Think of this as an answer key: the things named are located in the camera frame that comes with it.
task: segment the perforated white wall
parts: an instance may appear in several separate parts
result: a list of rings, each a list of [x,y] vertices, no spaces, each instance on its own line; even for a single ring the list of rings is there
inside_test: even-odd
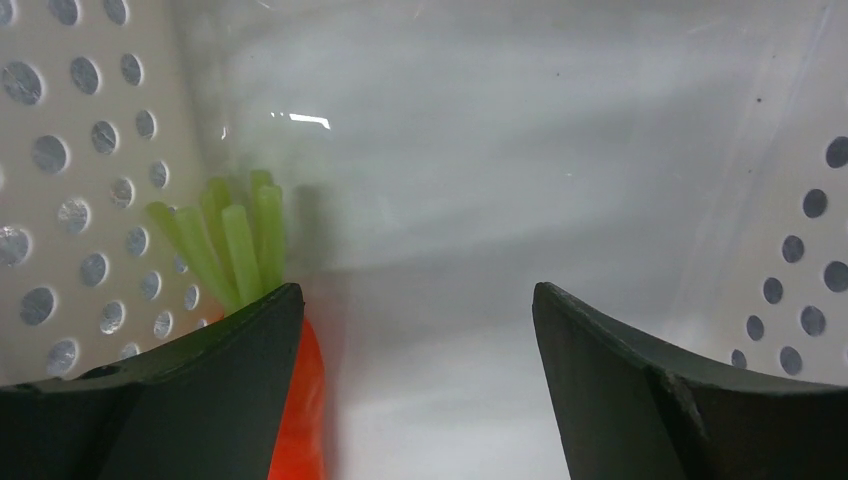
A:
[[[0,0],[0,383],[219,315],[144,215],[205,180],[168,2]]]

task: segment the orange carrot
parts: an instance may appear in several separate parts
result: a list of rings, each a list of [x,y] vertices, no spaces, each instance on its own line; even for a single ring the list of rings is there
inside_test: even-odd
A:
[[[324,361],[304,319],[268,480],[325,480],[323,428]]]

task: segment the carrot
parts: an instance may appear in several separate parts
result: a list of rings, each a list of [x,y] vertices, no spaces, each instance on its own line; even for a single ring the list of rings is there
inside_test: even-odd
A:
[[[304,319],[268,480],[324,480],[324,361]]]

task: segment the white plastic bin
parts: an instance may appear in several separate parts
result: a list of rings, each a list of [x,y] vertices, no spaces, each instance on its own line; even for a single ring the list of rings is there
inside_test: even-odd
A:
[[[567,477],[537,281],[697,353],[846,384],[846,25],[848,4],[825,0],[0,0],[0,68],[44,82],[34,105],[6,77],[0,92],[0,226],[32,237],[0,265],[0,374],[47,376],[66,339],[67,376],[153,348],[163,311],[167,338],[191,331],[214,302],[185,311],[191,273],[153,233],[128,256],[126,236],[144,203],[262,166],[328,362],[333,478]],[[72,81],[78,56],[102,75],[93,94]],[[31,155],[47,134],[69,152],[52,173]],[[124,209],[120,176],[137,188]],[[76,236],[57,221],[74,195],[91,208]],[[97,252],[108,275],[89,287]],[[20,321],[42,285],[55,312]],[[114,299],[126,318],[106,335]]]

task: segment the circular hole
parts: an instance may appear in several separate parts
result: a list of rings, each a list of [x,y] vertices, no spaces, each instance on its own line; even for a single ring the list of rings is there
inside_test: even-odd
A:
[[[827,210],[827,195],[819,190],[813,189],[804,195],[804,215],[809,218],[818,218]]]
[[[197,289],[197,285],[192,285],[188,287],[186,290],[185,299],[183,301],[183,305],[186,310],[194,310],[197,307],[199,291]]]
[[[734,350],[730,354],[730,364],[736,368],[748,368],[748,359],[745,354],[739,350]]]
[[[174,268],[177,270],[177,273],[185,273],[188,271],[188,266],[183,261],[183,257],[176,255],[174,256]]]
[[[795,235],[789,235],[783,240],[783,259],[788,263],[795,263],[804,256],[804,242]]]
[[[85,258],[80,265],[80,280],[87,287],[96,287],[106,278],[106,257],[93,253]]]
[[[132,203],[133,186],[126,178],[119,178],[112,182],[110,193],[112,204],[118,208],[127,208]]]
[[[88,225],[88,205],[79,198],[65,200],[56,216],[66,232],[76,235]]]
[[[106,16],[118,25],[127,23],[127,5],[124,0],[103,0]]]
[[[783,367],[783,371],[789,375],[798,375],[801,373],[801,368],[803,367],[801,354],[798,353],[798,350],[795,350],[792,347],[781,348],[780,366]]]
[[[763,297],[772,305],[780,302],[783,298],[783,284],[780,280],[774,277],[767,278],[763,282]]]
[[[124,324],[124,306],[121,302],[109,302],[100,314],[100,331],[106,335],[117,332]]]
[[[141,294],[145,300],[153,300],[159,295],[162,287],[162,278],[158,272],[150,272],[141,280]]]
[[[0,27],[11,24],[14,16],[12,0],[0,0]]]
[[[130,357],[138,355],[139,353],[141,353],[141,349],[138,348],[138,345],[133,342],[130,342],[126,344],[124,348],[121,349],[120,359],[126,360]]]
[[[65,168],[68,152],[61,140],[53,135],[44,135],[32,145],[32,161],[42,172],[56,174]]]
[[[824,284],[831,292],[848,290],[848,265],[842,262],[830,262],[824,269]]]
[[[153,120],[153,115],[147,110],[138,112],[135,116],[135,130],[145,140],[153,138],[156,133],[156,122]]]
[[[174,317],[171,312],[162,312],[156,317],[153,323],[153,335],[162,340],[171,333],[171,327],[174,326]]]
[[[41,98],[41,79],[29,65],[10,62],[3,67],[3,88],[12,100],[35,105]]]
[[[848,164],[848,137],[836,137],[830,142],[825,153],[825,160],[831,168],[842,168]]]
[[[0,264],[20,265],[29,254],[29,235],[17,227],[0,227]]]
[[[47,374],[60,377],[74,366],[77,359],[77,344],[73,340],[62,340],[47,353]]]
[[[164,162],[156,162],[150,166],[150,183],[156,188],[165,188],[168,183],[168,167]]]
[[[801,310],[801,328],[811,337],[818,337],[824,333],[827,320],[824,313],[816,307],[807,306]]]
[[[127,234],[127,253],[140,257],[147,250],[147,232],[141,227],[135,227]]]
[[[763,321],[760,320],[760,317],[751,315],[745,323],[745,330],[748,332],[748,338],[758,342],[763,339],[766,328],[763,325]]]
[[[56,299],[47,287],[33,288],[21,299],[21,320],[30,326],[41,324],[50,318]]]
[[[62,25],[73,25],[79,19],[76,0],[49,0],[47,8]]]
[[[130,85],[141,83],[141,62],[135,55],[127,53],[121,57],[121,74]]]
[[[77,57],[71,61],[71,80],[82,93],[88,95],[96,92],[100,85],[97,69],[91,60],[85,57]]]
[[[109,155],[118,146],[118,134],[112,124],[101,120],[91,127],[91,143],[99,153]]]

